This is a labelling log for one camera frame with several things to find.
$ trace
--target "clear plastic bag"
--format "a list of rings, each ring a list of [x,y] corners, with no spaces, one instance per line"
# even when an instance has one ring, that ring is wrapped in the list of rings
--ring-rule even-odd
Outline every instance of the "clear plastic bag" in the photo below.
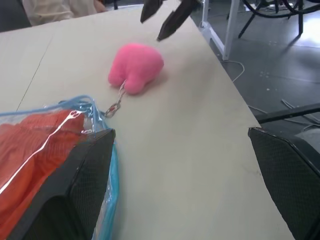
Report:
[[[43,182],[72,148],[87,134],[107,128],[94,100],[86,95],[31,111],[0,113],[0,240],[7,238]],[[111,238],[118,195],[114,144],[93,240]]]

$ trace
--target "metal frame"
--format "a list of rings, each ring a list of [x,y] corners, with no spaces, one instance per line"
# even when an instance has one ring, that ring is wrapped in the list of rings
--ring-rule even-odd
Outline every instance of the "metal frame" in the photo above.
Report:
[[[222,54],[222,60],[228,60],[231,51],[232,41],[234,39],[234,33],[236,30],[237,14],[240,0],[231,0],[230,14],[224,44],[214,31],[210,23],[208,22],[209,0],[203,0],[202,3],[202,21],[200,24],[201,33],[208,43],[210,42],[210,39],[213,40],[214,44],[217,46],[220,53]]]
[[[255,118],[259,124],[265,124],[273,121],[284,120],[318,112],[320,112],[320,103],[295,107],[288,110],[259,114],[256,115]]]

